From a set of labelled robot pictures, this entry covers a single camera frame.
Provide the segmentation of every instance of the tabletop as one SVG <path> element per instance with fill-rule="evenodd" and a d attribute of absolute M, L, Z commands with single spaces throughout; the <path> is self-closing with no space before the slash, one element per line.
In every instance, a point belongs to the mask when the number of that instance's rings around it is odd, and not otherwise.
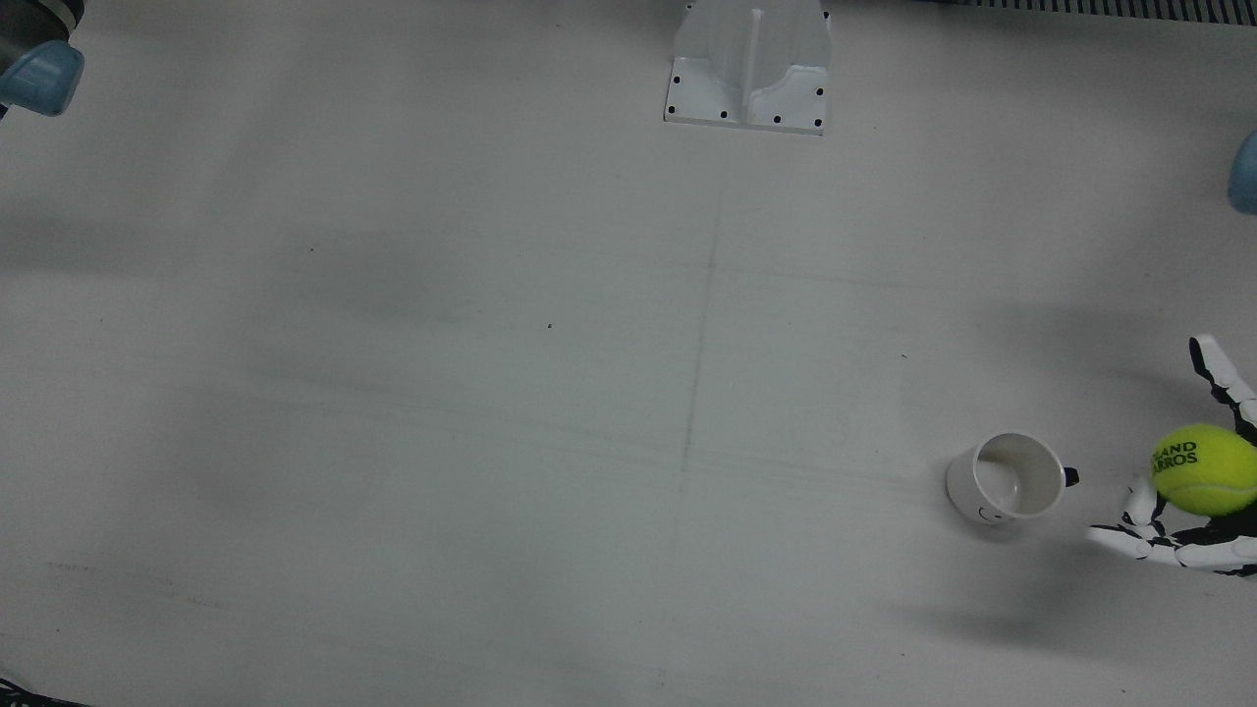
<path fill-rule="evenodd" d="M 1249 28 L 851 0 L 822 137 L 671 0 L 91 4 L 0 123 L 0 674 L 124 704 L 1238 704 L 1089 546 L 1257 377 Z M 943 469 L 1081 472 L 970 526 Z"/>

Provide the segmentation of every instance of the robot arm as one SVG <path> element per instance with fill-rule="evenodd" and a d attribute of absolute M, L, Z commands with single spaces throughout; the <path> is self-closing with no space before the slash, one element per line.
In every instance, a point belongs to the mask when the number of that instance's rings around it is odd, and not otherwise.
<path fill-rule="evenodd" d="M 84 0 L 0 0 L 0 117 L 11 106 L 45 116 L 65 112 L 83 74 L 68 44 Z"/>
<path fill-rule="evenodd" d="M 1239 377 L 1234 364 L 1212 336 L 1190 340 L 1192 366 L 1209 381 L 1213 398 L 1231 408 L 1236 433 L 1257 445 L 1257 394 Z M 1140 473 L 1130 486 L 1130 496 L 1116 526 L 1091 526 L 1092 541 L 1136 560 L 1182 565 L 1226 575 L 1257 574 L 1257 517 L 1241 511 L 1224 521 L 1213 520 L 1202 528 L 1165 533 L 1158 521 L 1165 499 L 1158 496 L 1151 478 Z"/>

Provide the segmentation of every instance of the tennis ball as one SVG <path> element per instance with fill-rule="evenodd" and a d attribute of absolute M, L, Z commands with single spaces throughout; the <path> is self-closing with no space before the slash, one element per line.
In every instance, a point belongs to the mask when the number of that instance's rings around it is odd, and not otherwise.
<path fill-rule="evenodd" d="M 1257 501 L 1257 447 L 1214 425 L 1177 429 L 1153 452 L 1153 486 L 1188 513 L 1234 513 Z"/>

